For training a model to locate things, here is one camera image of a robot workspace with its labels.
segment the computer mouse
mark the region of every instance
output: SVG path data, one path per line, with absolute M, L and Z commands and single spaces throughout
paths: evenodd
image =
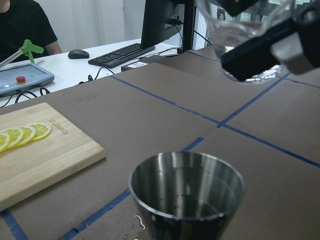
M 69 59 L 88 59 L 89 53 L 81 49 L 73 49 L 68 54 Z

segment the white desk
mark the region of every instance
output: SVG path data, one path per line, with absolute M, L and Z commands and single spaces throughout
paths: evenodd
M 134 40 L 123 41 L 123 42 L 118 42 L 118 43 L 113 43 L 113 44 L 108 44 L 103 46 L 87 48 L 84 50 L 90 54 L 90 58 L 85 58 L 85 59 L 69 59 L 68 52 L 64 52 L 57 55 L 39 57 L 34 59 L 34 62 L 35 64 L 39 65 L 43 69 L 46 69 L 47 71 L 54 74 L 54 81 L 44 87 L 47 88 L 50 92 L 55 92 L 61 89 L 66 89 L 66 88 L 75 86 L 79 84 L 79 82 L 88 81 L 88 75 L 91 75 L 93 78 L 95 78 L 100 67 L 88 64 L 89 59 L 99 57 L 103 54 L 112 52 L 114 50 L 123 48 L 125 46 L 131 45 L 134 43 L 139 43 L 139 42 L 140 42 L 140 39 L 134 39 Z M 147 52 L 146 54 L 141 56 L 149 56 L 152 54 L 154 55 L 161 51 L 167 50 L 169 48 L 174 48 L 174 47 L 175 46 L 172 46 L 169 44 L 160 43 L 155 46 L 155 49 L 153 51 Z M 164 52 L 162 55 L 175 54 L 176 52 L 177 52 L 176 50 L 170 50 L 170 51 Z M 136 61 L 137 59 L 130 60 L 119 66 L 112 68 L 111 70 L 115 74 L 120 73 L 121 66 L 124 66 Z M 29 60 L 25 60 L 25 61 L 10 63 L 7 66 L 5 66 L 3 69 L 26 64 L 29 62 L 30 62 Z M 112 75 L 110 71 L 108 71 L 107 69 L 102 69 L 99 73 L 98 79 L 105 76 L 110 76 L 110 75 Z M 37 96 L 40 96 L 39 89 L 40 89 L 39 87 L 35 87 L 29 91 L 36 94 Z M 0 97 L 0 106 L 3 106 L 9 100 L 9 98 L 10 98 L 9 96 Z M 16 100 L 16 96 L 14 96 L 10 100 L 7 106 L 14 104 L 15 100 Z M 25 100 L 28 100 L 28 98 L 22 96 L 20 97 L 19 102 L 22 102 Z

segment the lemon slice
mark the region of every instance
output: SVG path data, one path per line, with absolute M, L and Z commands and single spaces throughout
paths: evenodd
M 0 133 L 0 153 L 7 149 L 10 141 L 10 136 L 7 133 Z
M 35 137 L 31 140 L 32 142 L 42 140 L 49 136 L 51 133 L 51 126 L 44 122 L 35 122 L 29 124 L 29 126 L 35 128 Z
M 23 130 L 22 141 L 18 143 L 17 147 L 21 147 L 32 141 L 36 137 L 36 129 L 33 126 L 20 126 Z
M 9 144 L 6 149 L 12 149 L 16 147 L 23 139 L 24 131 L 19 127 L 10 127 L 2 131 L 2 133 L 10 136 Z

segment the keyboard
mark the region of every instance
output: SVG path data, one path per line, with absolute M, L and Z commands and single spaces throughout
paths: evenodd
M 125 46 L 123 48 L 104 54 L 102 56 L 90 59 L 88 63 L 91 65 L 112 69 L 142 54 L 148 53 L 155 48 L 155 46 L 151 46 L 146 49 L 141 49 L 140 43 L 134 43 L 129 46 Z

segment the cable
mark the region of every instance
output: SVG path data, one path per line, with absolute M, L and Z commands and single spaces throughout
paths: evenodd
M 96 80 L 96 79 L 97 79 L 97 77 L 98 77 L 101 69 L 107 69 L 107 70 L 109 70 L 112 74 L 115 74 L 115 73 L 114 73 L 113 71 L 111 71 L 109 68 L 103 66 L 103 67 L 101 67 L 101 68 L 99 69 L 98 73 L 96 74 L 96 76 L 95 76 L 95 78 L 94 78 L 93 80 Z
M 27 97 L 28 99 L 31 99 L 30 97 L 26 96 L 25 94 L 31 94 L 31 95 L 34 96 L 35 98 L 37 97 L 37 95 L 35 95 L 33 92 L 23 91 L 23 92 L 20 92 L 20 93 L 18 94 L 18 96 L 16 97 L 14 103 L 16 104 L 16 103 L 19 101 L 19 99 L 20 99 L 21 96 L 25 96 L 25 97 Z
M 178 50 L 178 47 L 171 47 L 171 48 L 168 48 L 166 50 L 160 51 L 160 52 L 157 53 L 157 55 L 160 56 L 160 54 L 165 53 L 165 52 L 170 51 L 170 50 L 173 50 L 173 49 Z
M 78 83 L 78 85 L 79 85 L 79 84 L 88 83 L 88 82 L 91 82 L 91 81 L 96 80 L 96 79 L 98 78 L 98 76 L 99 76 L 99 73 L 100 73 L 101 69 L 107 69 L 107 70 L 109 70 L 112 74 L 115 74 L 115 73 L 114 73 L 113 71 L 111 71 L 109 68 L 103 66 L 103 67 L 100 67 L 100 69 L 99 69 L 99 71 L 98 71 L 98 73 L 96 74 L 96 76 L 95 76 L 94 79 L 93 79 L 93 77 L 89 74 L 89 75 L 88 75 L 88 81 L 81 81 L 81 82 Z
M 182 37 L 181 32 L 179 31 L 177 25 L 173 25 L 173 26 L 175 26 L 176 30 L 177 30 L 178 33 L 180 34 L 180 37 L 181 37 L 181 47 L 182 47 L 182 49 L 184 49 L 184 46 L 185 46 L 185 45 L 184 45 L 184 38 Z
M 11 94 L 10 98 L 8 99 L 8 101 L 7 101 L 4 105 L 0 106 L 0 108 L 5 107 L 5 106 L 10 102 L 10 100 L 12 99 L 12 97 L 13 97 L 15 94 L 20 94 L 20 93 L 21 93 L 21 90 L 16 90 L 16 91 L 14 91 L 14 93 Z
M 41 95 L 41 96 L 45 95 L 45 94 L 43 93 L 43 90 L 45 91 L 45 94 L 49 94 L 49 93 L 50 93 L 50 91 L 49 91 L 48 89 L 46 89 L 45 87 L 42 86 L 42 87 L 40 87 L 40 95 Z M 37 97 L 38 97 L 37 95 L 35 95 L 34 93 L 32 93 L 32 92 L 30 92 L 30 91 L 21 91 L 21 90 L 18 89 L 18 90 L 16 90 L 14 93 L 11 94 L 10 98 L 8 99 L 8 101 L 6 101 L 6 103 L 5 103 L 4 105 L 0 106 L 0 108 L 5 107 L 5 106 L 11 101 L 11 99 L 13 98 L 13 96 L 14 96 L 15 94 L 18 94 L 18 96 L 15 98 L 15 101 L 14 101 L 15 104 L 18 103 L 18 101 L 19 101 L 19 99 L 20 99 L 21 96 L 24 96 L 24 97 L 26 97 L 27 99 L 31 99 L 31 97 L 29 97 L 29 96 L 26 95 L 26 94 L 31 94 L 34 98 L 37 98 Z
M 212 45 L 212 43 L 206 39 L 204 36 L 202 36 L 200 33 L 198 33 L 196 30 L 192 29 L 196 34 L 198 34 L 200 37 L 202 37 L 204 40 L 206 40 L 210 45 Z
M 42 87 L 40 87 L 40 94 L 41 94 L 41 96 L 45 95 L 45 94 L 42 92 L 42 90 L 45 91 L 45 94 L 49 94 L 49 93 L 50 93 L 50 91 L 49 91 L 48 89 L 46 89 L 44 86 L 42 86 Z

